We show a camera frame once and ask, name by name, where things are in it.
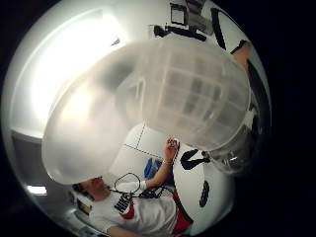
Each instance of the fisheye lens view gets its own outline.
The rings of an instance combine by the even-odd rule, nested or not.
[[[252,23],[228,10],[256,14],[210,0],[28,4],[3,15],[2,159],[20,198],[3,217],[25,220],[12,235],[256,235],[272,79]]]

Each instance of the plastic container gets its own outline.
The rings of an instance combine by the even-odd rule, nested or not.
[[[157,39],[140,66],[145,123],[201,150],[229,142],[250,104],[246,72],[231,54],[196,39]]]

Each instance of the person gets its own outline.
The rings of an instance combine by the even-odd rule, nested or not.
[[[73,185],[76,192],[92,201],[91,223],[112,237],[175,236],[186,231],[192,221],[179,203],[177,192],[169,197],[139,198],[128,193],[138,186],[146,189],[159,187],[168,178],[177,153],[176,140],[168,138],[163,146],[163,162],[152,179],[121,183],[119,194],[110,190],[101,177]]]

